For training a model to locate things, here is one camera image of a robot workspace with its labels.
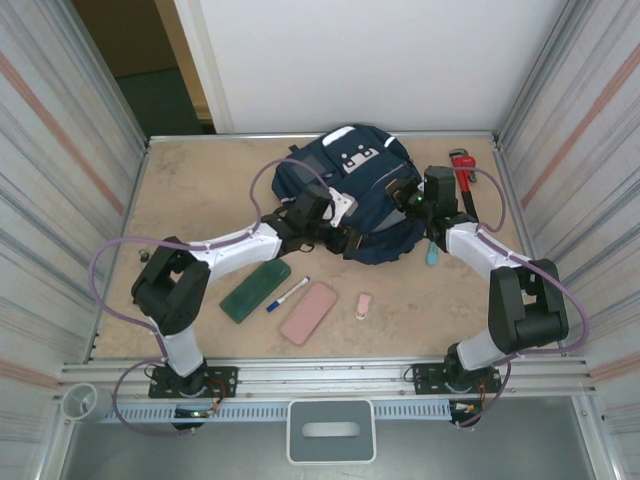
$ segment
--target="white wall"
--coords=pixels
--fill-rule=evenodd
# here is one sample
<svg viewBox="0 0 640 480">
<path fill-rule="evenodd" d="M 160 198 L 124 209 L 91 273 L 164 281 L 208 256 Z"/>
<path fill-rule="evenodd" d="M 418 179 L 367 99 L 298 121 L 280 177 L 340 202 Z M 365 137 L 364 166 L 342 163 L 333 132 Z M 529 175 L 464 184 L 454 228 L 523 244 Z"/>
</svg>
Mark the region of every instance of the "white wall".
<svg viewBox="0 0 640 480">
<path fill-rule="evenodd" d="M 175 0 L 221 133 L 494 129 L 565 0 Z"/>
</svg>

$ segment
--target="metal wall panel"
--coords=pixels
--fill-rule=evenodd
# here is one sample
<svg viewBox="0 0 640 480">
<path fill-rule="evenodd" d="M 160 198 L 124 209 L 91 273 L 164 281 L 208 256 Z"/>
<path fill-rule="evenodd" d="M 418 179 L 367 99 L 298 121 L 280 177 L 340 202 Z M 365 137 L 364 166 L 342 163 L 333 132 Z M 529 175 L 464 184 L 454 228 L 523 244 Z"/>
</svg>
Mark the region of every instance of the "metal wall panel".
<svg viewBox="0 0 640 480">
<path fill-rule="evenodd" d="M 61 0 L 0 3 L 3 479 L 37 473 L 60 368 L 83 360 L 95 328 L 91 253 L 120 233 L 145 154 L 78 28 Z"/>
<path fill-rule="evenodd" d="M 588 3 L 527 111 L 500 139 L 534 250 L 558 263 L 591 315 L 581 353 L 633 476 L 640 474 L 640 2 Z"/>
</svg>

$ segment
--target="mounting plate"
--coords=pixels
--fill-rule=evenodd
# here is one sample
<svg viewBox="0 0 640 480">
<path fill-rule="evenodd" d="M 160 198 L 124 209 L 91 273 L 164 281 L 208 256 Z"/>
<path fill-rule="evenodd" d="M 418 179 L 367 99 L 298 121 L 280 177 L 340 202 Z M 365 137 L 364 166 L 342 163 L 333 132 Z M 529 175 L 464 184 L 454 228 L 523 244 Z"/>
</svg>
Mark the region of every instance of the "mounting plate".
<svg viewBox="0 0 640 480">
<path fill-rule="evenodd" d="M 453 388 L 447 381 L 447 372 L 444 363 L 416 363 L 411 366 L 413 372 L 414 387 L 416 395 L 441 395 L 452 393 L 480 393 L 478 383 L 484 381 L 486 393 L 496 393 L 502 384 L 500 374 L 497 369 L 490 369 L 491 373 L 482 375 L 470 381 L 469 384 L 460 389 Z"/>
<path fill-rule="evenodd" d="M 149 385 L 149 398 L 212 398 L 220 395 L 220 387 L 216 386 L 215 390 L 211 391 L 211 386 L 205 385 L 202 390 L 194 396 L 186 397 L 181 394 L 177 389 L 167 389 L 169 379 L 171 375 L 175 375 L 171 370 L 166 367 L 156 367 L 151 374 L 151 382 Z M 233 398 L 236 396 L 236 387 L 238 386 L 238 367 L 207 367 L 207 376 L 209 378 L 215 378 L 224 382 L 226 387 L 225 398 Z"/>
</svg>

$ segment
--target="pink phone case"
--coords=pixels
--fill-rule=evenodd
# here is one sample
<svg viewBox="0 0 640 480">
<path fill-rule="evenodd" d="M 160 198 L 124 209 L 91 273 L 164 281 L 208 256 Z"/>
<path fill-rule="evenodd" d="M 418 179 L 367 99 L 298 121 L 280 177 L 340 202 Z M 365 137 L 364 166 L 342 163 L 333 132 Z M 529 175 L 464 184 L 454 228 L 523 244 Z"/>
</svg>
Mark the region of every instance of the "pink phone case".
<svg viewBox="0 0 640 480">
<path fill-rule="evenodd" d="M 304 345 L 338 295 L 322 282 L 314 283 L 280 327 L 280 333 L 298 346 Z"/>
</svg>

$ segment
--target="purple cable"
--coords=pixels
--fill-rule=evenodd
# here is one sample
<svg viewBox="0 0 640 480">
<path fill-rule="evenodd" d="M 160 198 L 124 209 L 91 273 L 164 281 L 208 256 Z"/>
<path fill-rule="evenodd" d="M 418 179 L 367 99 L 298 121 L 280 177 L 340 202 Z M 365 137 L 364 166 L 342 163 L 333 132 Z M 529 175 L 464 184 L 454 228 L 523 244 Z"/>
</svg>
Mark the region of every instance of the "purple cable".
<svg viewBox="0 0 640 480">
<path fill-rule="evenodd" d="M 502 229 L 502 226 L 504 225 L 505 217 L 507 215 L 507 201 L 506 201 L 504 192 L 502 191 L 502 187 L 498 183 L 498 180 L 496 180 L 496 178 L 493 175 L 491 175 L 489 172 L 487 172 L 485 170 L 482 170 L 481 168 L 476 168 L 476 167 L 455 167 L 454 170 L 470 170 L 470 171 L 473 171 L 473 172 L 479 172 L 479 173 L 483 174 L 485 177 L 487 177 L 489 180 L 491 180 L 491 182 L 495 185 L 496 189 L 498 190 L 498 193 L 500 194 L 500 202 L 502 204 L 502 215 L 500 216 L 500 222 L 498 223 L 498 226 L 495 227 L 495 228 L 490 226 L 490 225 L 488 225 L 488 224 L 486 224 L 486 223 L 484 223 L 484 222 L 478 223 L 478 225 L 476 227 L 476 235 L 478 236 L 480 241 L 483 242 L 488 247 L 492 248 L 494 251 L 500 253 L 501 255 L 504 255 L 505 257 L 513 260 L 514 262 L 522 265 L 525 268 L 528 268 L 533 273 L 535 273 L 537 275 L 540 275 L 540 277 L 542 277 L 543 279 L 548 281 L 551 285 L 553 285 L 558 290 L 560 290 L 560 292 L 562 292 L 569 299 L 569 301 L 571 303 L 573 303 L 573 305 L 578 310 L 578 313 L 580 314 L 580 318 L 582 319 L 582 335 L 580 335 L 580 338 L 575 343 L 573 343 L 573 344 L 571 344 L 569 346 L 566 346 L 566 347 L 561 347 L 561 348 L 547 348 L 547 349 L 530 348 L 530 349 L 522 350 L 521 352 L 518 352 L 518 353 L 520 353 L 520 354 L 528 354 L 528 353 L 531 353 L 531 354 L 565 353 L 565 352 L 569 352 L 569 351 L 572 351 L 572 350 L 575 350 L 577 348 L 582 347 L 587 341 L 587 338 L 589 336 L 589 332 L 591 330 L 591 326 L 590 326 L 589 316 L 587 315 L 587 312 L 585 311 L 584 307 L 580 304 L 578 299 L 573 295 L 573 293 L 571 293 L 571 291 L 567 287 L 565 287 L 562 283 L 560 283 L 558 280 L 553 278 L 547 272 L 541 270 L 540 268 L 536 267 L 535 265 L 533 265 L 532 263 L 530 263 L 527 260 L 523 260 L 522 258 L 517 257 L 517 256 L 512 256 L 507 250 L 505 250 L 500 245 L 498 245 L 495 242 L 493 242 L 490 238 L 485 236 L 482 231 L 480 231 L 482 228 L 485 228 L 486 230 L 489 230 L 490 232 L 496 233 L 496 232 L 500 231 Z M 505 358 L 503 358 L 503 359 L 501 359 L 501 360 L 499 360 L 499 361 L 494 363 L 494 365 L 496 365 L 496 366 L 497 365 L 502 365 L 505 362 L 507 364 L 507 372 L 506 372 L 506 374 L 504 376 L 504 380 L 502 382 L 502 385 L 500 386 L 500 389 L 498 390 L 496 395 L 493 397 L 491 402 L 489 404 L 487 404 L 487 406 L 482 411 L 478 412 L 476 415 L 474 415 L 470 419 L 465 420 L 464 422 L 460 423 L 459 426 L 466 427 L 467 425 L 472 424 L 476 420 L 480 419 L 480 417 L 482 417 L 487 411 L 489 411 L 493 407 L 493 405 L 495 405 L 495 403 L 498 400 L 498 398 L 500 398 L 500 396 L 504 392 L 504 389 L 505 389 L 505 387 L 507 385 L 507 382 L 509 381 L 509 378 L 511 377 L 511 360 L 513 360 L 517 356 L 518 356 L 518 354 L 512 354 L 512 355 L 509 355 L 509 356 L 507 356 L 507 357 L 505 357 Z"/>
<path fill-rule="evenodd" d="M 255 190 L 255 186 L 258 183 L 258 179 L 260 178 L 260 176 L 270 167 L 272 167 L 273 165 L 277 165 L 280 163 L 294 163 L 296 165 L 299 165 L 301 167 L 306 168 L 307 170 L 309 170 L 315 177 L 316 179 L 320 182 L 320 185 L 322 185 L 324 188 L 326 188 L 327 190 L 329 190 L 329 186 L 327 185 L 327 183 L 324 181 L 324 179 L 320 176 L 320 174 L 318 172 L 316 172 L 313 168 L 311 168 L 309 165 L 307 165 L 304 162 L 301 162 L 299 160 L 294 160 L 292 158 L 283 158 L 283 159 L 279 159 L 279 160 L 273 160 L 269 163 L 267 163 L 266 165 L 264 165 L 262 168 L 260 168 L 260 170 L 258 170 L 258 172 L 256 173 L 256 175 L 253 177 L 253 180 L 251 180 L 251 185 L 249 187 L 249 200 L 251 200 L 251 203 L 253 204 L 255 210 L 256 210 L 256 221 L 253 224 L 253 226 L 251 227 L 251 231 L 250 232 L 245 232 L 242 235 L 232 238 L 230 240 L 225 240 L 222 242 L 218 242 L 218 243 L 214 243 L 214 244 L 210 244 L 210 245 L 187 245 L 187 244 L 182 244 L 182 243 L 173 243 L 173 242 L 166 242 L 164 240 L 156 240 L 154 238 L 146 238 L 146 237 L 120 237 L 120 238 L 114 238 L 113 240 L 109 240 L 107 242 L 105 242 L 104 244 L 102 244 L 102 246 L 100 246 L 95 252 L 93 252 L 93 255 L 91 257 L 91 261 L 89 262 L 89 291 L 91 292 L 91 295 L 93 296 L 93 298 L 95 299 L 96 303 L 98 303 L 98 305 L 100 305 L 100 307 L 102 307 L 102 309 L 109 313 L 111 316 L 118 318 L 120 320 L 124 320 L 125 322 L 131 323 L 133 325 L 138 325 L 140 327 L 144 327 L 147 328 L 148 330 L 150 330 L 155 338 L 156 341 L 158 342 L 158 347 L 160 347 L 160 351 L 162 352 L 162 357 L 163 358 L 153 358 L 153 359 L 147 359 L 147 360 L 142 360 L 138 363 L 136 363 L 135 365 L 133 365 L 132 367 L 128 368 L 127 370 L 124 371 L 124 373 L 120 376 L 120 378 L 118 379 L 118 381 L 116 382 L 116 386 L 113 390 L 113 411 L 116 415 L 116 417 L 118 418 L 118 420 L 120 420 L 120 422 L 128 427 L 129 429 L 133 430 L 134 432 L 140 433 L 141 435 L 147 435 L 147 436 L 152 436 L 152 437 L 175 437 L 175 436 L 179 436 L 179 435 L 183 435 L 184 433 L 188 433 L 188 431 L 184 431 L 184 432 L 156 432 L 153 430 L 147 430 L 144 428 L 139 428 L 136 427 L 135 425 L 129 423 L 120 413 L 120 411 L 118 410 L 118 403 L 117 403 L 117 399 L 118 399 L 118 391 L 120 390 L 120 386 L 122 385 L 122 382 L 124 381 L 125 377 L 127 375 L 129 375 L 129 373 L 131 373 L 133 370 L 135 370 L 136 368 L 142 366 L 142 365 L 148 365 L 150 363 L 163 363 L 169 356 L 168 352 L 167 352 L 167 348 L 164 345 L 164 342 L 162 341 L 162 337 L 160 335 L 160 332 L 150 323 L 147 323 L 145 321 L 142 320 L 138 320 L 136 318 L 133 317 L 129 317 L 128 315 L 124 315 L 123 313 L 117 312 L 116 310 L 114 310 L 113 308 L 111 308 L 110 306 L 108 306 L 104 299 L 100 296 L 100 294 L 98 293 L 98 288 L 96 286 L 96 279 L 95 279 L 95 269 L 96 269 L 96 264 L 98 263 L 98 258 L 100 258 L 100 255 L 102 255 L 102 253 L 107 250 L 108 248 L 114 246 L 114 245 L 118 245 L 120 243 L 147 243 L 150 245 L 156 245 L 159 247 L 167 247 L 167 248 L 174 248 L 176 250 L 186 250 L 186 251 L 206 251 L 206 250 L 211 250 L 211 249 L 215 249 L 215 248 L 220 248 L 220 247 L 227 247 L 229 245 L 233 245 L 235 243 L 241 242 L 242 240 L 250 237 L 253 233 L 256 232 L 256 230 L 258 230 L 259 226 L 260 226 L 260 221 L 262 218 L 262 211 L 260 209 L 260 205 L 258 205 L 258 202 L 255 198 L 254 195 L 254 190 Z"/>
<path fill-rule="evenodd" d="M 113 389 L 113 397 L 111 398 L 111 404 L 113 405 L 113 413 L 115 414 L 116 418 L 120 420 L 120 423 L 122 423 L 129 430 L 133 430 L 134 432 L 139 433 L 140 435 L 145 435 L 147 437 L 158 437 L 158 438 L 180 437 L 182 435 L 190 433 L 191 430 L 161 431 L 161 430 L 151 430 L 149 428 L 140 428 L 134 425 L 133 423 L 128 422 L 124 418 L 120 410 L 118 409 L 118 391 L 120 390 L 120 387 L 122 386 L 122 382 L 124 382 L 125 377 L 129 375 L 131 372 L 133 372 L 136 368 L 140 368 L 142 365 L 150 365 L 152 363 L 162 363 L 162 359 L 146 358 L 144 360 L 141 360 L 138 363 L 127 368 L 124 371 L 124 373 L 120 376 L 120 378 L 116 382 L 115 388 Z"/>
<path fill-rule="evenodd" d="M 157 329 L 152 324 L 150 324 L 148 322 L 145 322 L 143 320 L 138 320 L 138 319 L 130 317 L 128 315 L 124 315 L 124 314 L 122 314 L 120 312 L 117 312 L 116 310 L 114 310 L 113 308 L 108 306 L 105 303 L 104 299 L 98 293 L 98 288 L 96 286 L 96 280 L 95 280 L 95 269 L 96 269 L 96 264 L 98 263 L 98 259 L 100 258 L 100 255 L 102 255 L 102 253 L 105 250 L 107 250 L 108 248 L 111 248 L 111 247 L 113 247 L 115 245 L 118 245 L 118 244 L 121 244 L 121 243 L 147 243 L 149 245 L 156 245 L 158 247 L 175 248 L 176 250 L 200 251 L 200 252 L 202 252 L 202 251 L 211 250 L 211 249 L 214 249 L 214 248 L 227 247 L 229 245 L 233 245 L 235 243 L 238 243 L 238 242 L 248 238 L 249 236 L 251 236 L 252 233 L 254 233 L 258 229 L 258 227 L 260 226 L 260 219 L 262 217 L 262 211 L 260 210 L 260 206 L 258 205 L 258 202 L 256 201 L 255 196 L 254 196 L 254 189 L 255 189 L 256 183 L 258 182 L 258 179 L 264 173 L 265 170 L 267 170 L 269 167 L 271 167 L 273 165 L 276 165 L 276 164 L 279 164 L 279 163 L 283 163 L 283 162 L 295 163 L 296 165 L 300 165 L 301 167 L 304 167 L 304 168 L 310 170 L 311 173 L 313 173 L 315 175 L 315 177 L 318 179 L 320 184 L 323 187 L 325 187 L 327 190 L 329 189 L 329 186 L 323 180 L 323 178 L 313 168 L 311 168 L 306 163 L 303 163 L 303 162 L 301 162 L 299 160 L 294 160 L 294 159 L 291 159 L 291 158 L 274 160 L 272 162 L 267 163 L 264 167 L 262 167 L 260 170 L 258 170 L 258 173 L 255 175 L 255 177 L 251 181 L 251 186 L 249 187 L 249 199 L 251 200 L 251 203 L 253 204 L 253 206 L 255 207 L 255 210 L 256 210 L 256 221 L 255 221 L 255 223 L 253 224 L 253 226 L 251 228 L 251 233 L 245 232 L 242 235 L 240 235 L 239 237 L 232 238 L 230 240 L 225 240 L 223 242 L 214 243 L 214 244 L 211 244 L 211 245 L 187 245 L 187 244 L 182 244 L 182 243 L 166 242 L 166 241 L 163 241 L 163 240 L 156 240 L 154 238 L 146 238 L 146 237 L 120 237 L 120 238 L 114 238 L 113 240 L 109 240 L 109 241 L 105 242 L 102 246 L 100 246 L 95 252 L 93 252 L 93 255 L 91 257 L 91 261 L 89 262 L 89 291 L 91 292 L 91 295 L 95 299 L 96 303 L 98 303 L 98 305 L 100 305 L 100 307 L 105 312 L 110 314 L 111 316 L 113 316 L 113 317 L 115 317 L 117 319 L 120 319 L 120 320 L 124 320 L 125 322 L 132 323 L 133 325 L 138 325 L 140 327 L 147 328 L 148 330 L 153 332 L 153 334 L 156 336 L 156 340 L 158 342 L 158 346 L 160 347 L 160 351 L 162 352 L 162 356 L 164 358 L 166 358 L 167 357 L 167 350 L 166 350 L 166 348 L 164 346 L 164 343 L 162 342 L 162 339 L 160 338 L 159 332 L 157 331 Z"/>
<path fill-rule="evenodd" d="M 495 397 L 493 397 L 491 401 L 487 403 L 487 406 L 484 407 L 481 411 L 476 413 L 473 417 L 469 418 L 468 420 L 465 420 L 464 422 L 460 422 L 458 426 L 466 427 L 467 425 L 471 425 L 475 421 L 479 420 L 480 417 L 482 417 L 485 413 L 491 410 L 491 408 L 496 404 L 496 401 L 498 400 L 498 398 L 500 398 L 500 395 L 502 395 L 502 392 L 504 392 L 504 389 L 507 386 L 507 382 L 509 381 L 509 377 L 511 377 L 511 363 L 507 363 L 507 373 L 504 374 L 504 380 L 502 381 L 502 385 L 500 385 L 500 388 L 496 392 Z"/>
<path fill-rule="evenodd" d="M 567 287 L 565 287 L 562 283 L 560 283 L 558 280 L 556 280 L 551 275 L 549 275 L 547 272 L 545 272 L 544 270 L 541 270 L 540 268 L 536 267 L 535 265 L 530 263 L 528 260 L 524 260 L 524 259 L 522 259 L 520 257 L 511 255 L 505 249 L 503 249 L 502 247 L 500 247 L 499 245 L 494 243 L 490 238 L 484 236 L 484 234 L 482 232 L 477 231 L 477 235 L 478 235 L 478 238 L 480 239 L 480 241 L 482 241 L 482 243 L 484 243 L 485 245 L 488 245 L 489 247 L 493 248 L 496 252 L 500 253 L 501 255 L 504 255 L 505 257 L 509 258 L 510 260 L 513 260 L 514 262 L 518 263 L 519 265 L 522 265 L 523 267 L 528 268 L 533 273 L 535 273 L 536 275 L 539 275 L 544 280 L 546 280 L 551 285 L 553 285 L 558 290 L 560 290 L 569 299 L 569 301 L 571 303 L 573 303 L 573 306 L 576 307 L 576 310 L 578 310 L 578 314 L 580 315 L 580 318 L 582 319 L 582 334 L 580 335 L 580 338 L 576 342 L 572 343 L 571 345 L 568 345 L 566 347 L 560 347 L 560 348 L 540 348 L 540 349 L 539 348 L 528 348 L 526 350 L 520 351 L 519 353 L 520 354 L 529 354 L 529 353 L 532 353 L 532 354 L 565 353 L 565 352 L 570 352 L 572 350 L 576 350 L 577 348 L 580 348 L 580 347 L 584 346 L 584 344 L 587 342 L 587 338 L 589 337 L 589 332 L 591 330 L 591 325 L 590 325 L 590 322 L 589 322 L 589 315 L 587 314 L 587 312 L 584 309 L 584 307 L 582 306 L 582 304 L 573 295 L 573 293 Z"/>
<path fill-rule="evenodd" d="M 561 347 L 561 348 L 545 348 L 545 349 L 529 348 L 529 349 L 526 349 L 526 350 L 522 350 L 519 353 L 520 354 L 528 354 L 528 353 L 533 353 L 533 354 L 565 353 L 565 352 L 570 352 L 572 350 L 575 350 L 577 348 L 582 347 L 587 341 L 587 337 L 589 336 L 589 332 L 591 330 L 591 326 L 590 326 L 590 322 L 589 322 L 589 315 L 587 315 L 587 312 L 585 311 L 584 307 L 580 304 L 580 302 L 573 295 L 573 293 L 571 293 L 571 291 L 567 287 L 565 287 L 562 283 L 560 283 L 558 280 L 553 278 L 547 272 L 539 269 L 538 267 L 536 267 L 535 265 L 533 265 L 532 263 L 530 263 L 527 260 L 523 260 L 522 258 L 520 258 L 518 256 L 511 255 L 507 250 L 505 250 L 500 245 L 498 245 L 495 242 L 493 242 L 490 238 L 486 237 L 480 231 L 481 228 L 485 228 L 486 230 L 489 230 L 490 232 L 495 233 L 495 232 L 500 231 L 500 229 L 502 229 L 502 226 L 504 225 L 504 220 L 505 220 L 505 217 L 507 215 L 507 202 L 506 202 L 506 198 L 504 196 L 504 192 L 502 191 L 502 187 L 498 183 L 498 180 L 496 180 L 495 177 L 493 175 L 491 175 L 489 172 L 487 172 L 486 170 L 482 170 L 481 168 L 476 168 L 476 167 L 455 167 L 454 170 L 470 170 L 470 171 L 481 173 L 482 175 L 487 177 L 489 180 L 491 180 L 491 182 L 495 185 L 496 189 L 498 190 L 498 193 L 500 194 L 500 202 L 502 203 L 502 215 L 500 216 L 500 223 L 498 223 L 498 226 L 495 227 L 495 228 L 491 227 L 490 225 L 487 225 L 486 223 L 482 223 L 482 222 L 479 223 L 478 226 L 476 227 L 476 234 L 478 235 L 478 238 L 480 239 L 480 241 L 482 243 L 484 243 L 485 245 L 487 245 L 488 247 L 490 247 L 493 250 L 495 250 L 496 252 L 498 252 L 499 254 L 507 257 L 510 260 L 513 260 L 514 262 L 522 265 L 525 268 L 528 268 L 533 273 L 535 273 L 536 275 L 539 275 L 540 277 L 545 279 L 547 282 L 549 282 L 551 285 L 553 285 L 558 290 L 560 290 L 560 292 L 562 292 L 569 299 L 569 301 L 571 303 L 573 303 L 573 305 L 576 307 L 576 310 L 578 310 L 578 313 L 580 314 L 580 318 L 582 319 L 582 335 L 580 335 L 580 338 L 575 343 L 573 343 L 571 345 L 568 345 L 566 347 Z M 509 361 L 512 358 L 515 358 L 516 356 L 517 355 L 515 355 L 515 354 L 511 355 L 511 356 L 507 357 L 506 359 L 502 359 L 502 362 Z"/>
</svg>

